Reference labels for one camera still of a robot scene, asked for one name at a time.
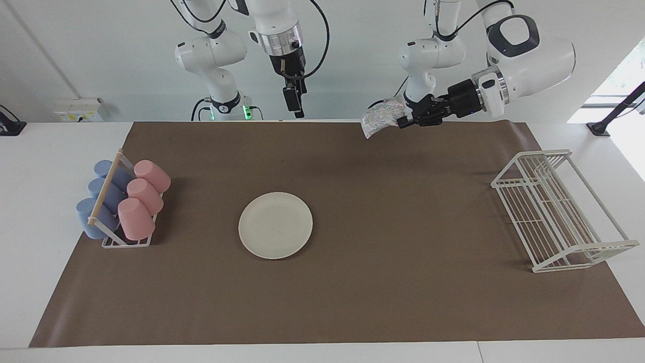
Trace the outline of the brown table mat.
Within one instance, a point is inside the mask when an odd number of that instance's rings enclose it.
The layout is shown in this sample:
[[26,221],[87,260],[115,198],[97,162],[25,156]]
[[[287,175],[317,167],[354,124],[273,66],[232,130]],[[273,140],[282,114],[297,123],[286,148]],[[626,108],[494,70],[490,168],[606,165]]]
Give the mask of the brown table mat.
[[[530,271],[490,186],[539,149],[524,123],[136,123],[123,149],[171,177],[152,244],[81,236],[32,347],[645,336],[608,264]],[[280,260],[238,232],[271,192],[313,214]]]

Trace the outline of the black metal stand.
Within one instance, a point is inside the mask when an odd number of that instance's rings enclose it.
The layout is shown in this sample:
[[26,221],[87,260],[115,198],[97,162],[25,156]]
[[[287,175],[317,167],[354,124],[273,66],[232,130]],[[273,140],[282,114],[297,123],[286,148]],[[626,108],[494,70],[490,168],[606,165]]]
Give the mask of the black metal stand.
[[622,116],[623,112],[627,110],[627,108],[631,107],[634,109],[634,106],[632,106],[632,104],[634,103],[634,101],[639,99],[639,97],[643,96],[643,94],[645,94],[645,81],[638,85],[630,94],[628,94],[620,103],[618,103],[617,106],[615,106],[615,108],[601,121],[596,123],[587,123],[589,131],[594,136],[609,137],[610,134],[608,133],[607,128],[610,122]]

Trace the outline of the shiny crinkled snack packet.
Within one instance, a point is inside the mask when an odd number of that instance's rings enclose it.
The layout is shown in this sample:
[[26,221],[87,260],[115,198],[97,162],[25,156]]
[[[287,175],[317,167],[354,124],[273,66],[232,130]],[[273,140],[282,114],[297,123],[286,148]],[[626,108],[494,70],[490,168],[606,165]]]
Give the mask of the shiny crinkled snack packet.
[[362,115],[361,128],[366,139],[387,127],[398,127],[399,120],[407,120],[407,107],[403,96],[376,101]]

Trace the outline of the cream round plate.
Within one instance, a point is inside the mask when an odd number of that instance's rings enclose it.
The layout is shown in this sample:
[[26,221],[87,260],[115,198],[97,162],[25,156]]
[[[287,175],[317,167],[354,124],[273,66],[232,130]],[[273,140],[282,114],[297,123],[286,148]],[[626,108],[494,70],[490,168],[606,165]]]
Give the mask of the cream round plate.
[[298,253],[313,232],[306,202],[285,192],[271,192],[249,202],[239,218],[242,245],[256,257],[280,260]]

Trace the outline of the black clamp bracket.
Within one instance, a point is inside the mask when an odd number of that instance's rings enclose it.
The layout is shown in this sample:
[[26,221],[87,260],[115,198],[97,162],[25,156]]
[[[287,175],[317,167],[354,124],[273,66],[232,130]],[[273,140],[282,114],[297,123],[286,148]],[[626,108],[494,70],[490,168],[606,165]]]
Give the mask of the black clamp bracket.
[[0,104],[0,136],[18,136],[26,127],[9,108]]

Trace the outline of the blue plastic cup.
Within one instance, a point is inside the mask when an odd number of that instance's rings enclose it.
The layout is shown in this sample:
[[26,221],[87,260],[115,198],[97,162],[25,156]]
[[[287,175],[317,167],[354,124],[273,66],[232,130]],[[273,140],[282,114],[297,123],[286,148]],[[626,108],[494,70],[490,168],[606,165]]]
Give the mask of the blue plastic cup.
[[120,202],[125,200],[127,196],[114,183],[109,182],[106,184],[106,179],[104,177],[97,177],[88,184],[88,192],[92,198],[97,199],[104,185],[107,186],[107,191],[103,200],[103,205],[111,212],[111,214],[116,215]]
[[[94,172],[97,177],[106,178],[107,174],[111,168],[112,161],[108,159],[103,159],[97,162],[94,166]],[[127,192],[127,185],[134,179],[133,175],[122,165],[119,165],[116,168],[116,171],[111,179],[117,188],[119,188],[123,193]]]
[[[92,214],[95,202],[97,202],[96,198],[85,198],[81,200],[76,205],[76,213],[78,214],[78,219],[81,222],[81,225],[87,237],[89,237],[90,239],[104,239],[107,237],[107,235],[102,232],[102,230],[100,230],[96,225],[88,225],[88,218]],[[106,227],[108,227],[108,229],[110,229],[112,232],[115,232],[119,225],[115,216],[111,214],[111,212],[105,205],[101,205],[98,220],[106,225]]]

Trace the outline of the pink plastic cup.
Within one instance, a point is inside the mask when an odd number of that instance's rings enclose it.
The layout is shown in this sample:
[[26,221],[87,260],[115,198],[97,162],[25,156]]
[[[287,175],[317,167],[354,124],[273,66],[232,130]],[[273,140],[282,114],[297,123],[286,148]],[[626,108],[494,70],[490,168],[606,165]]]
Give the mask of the pink plastic cup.
[[168,191],[171,186],[170,176],[149,159],[138,161],[134,165],[134,172],[137,178],[147,180],[160,195]]
[[122,200],[117,208],[124,235],[129,240],[139,241],[150,237],[155,223],[144,204],[136,198]]
[[136,178],[130,181],[127,184],[126,192],[130,198],[141,201],[150,216],[156,215],[163,209],[164,202],[161,194],[145,179]]

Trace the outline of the white wall power outlet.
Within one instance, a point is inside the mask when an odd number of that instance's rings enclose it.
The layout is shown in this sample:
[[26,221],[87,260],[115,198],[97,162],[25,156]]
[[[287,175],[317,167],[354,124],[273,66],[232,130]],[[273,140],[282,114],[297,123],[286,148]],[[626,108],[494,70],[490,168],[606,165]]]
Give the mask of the white wall power outlet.
[[107,111],[99,98],[58,98],[54,101],[54,115],[58,122],[104,122]]

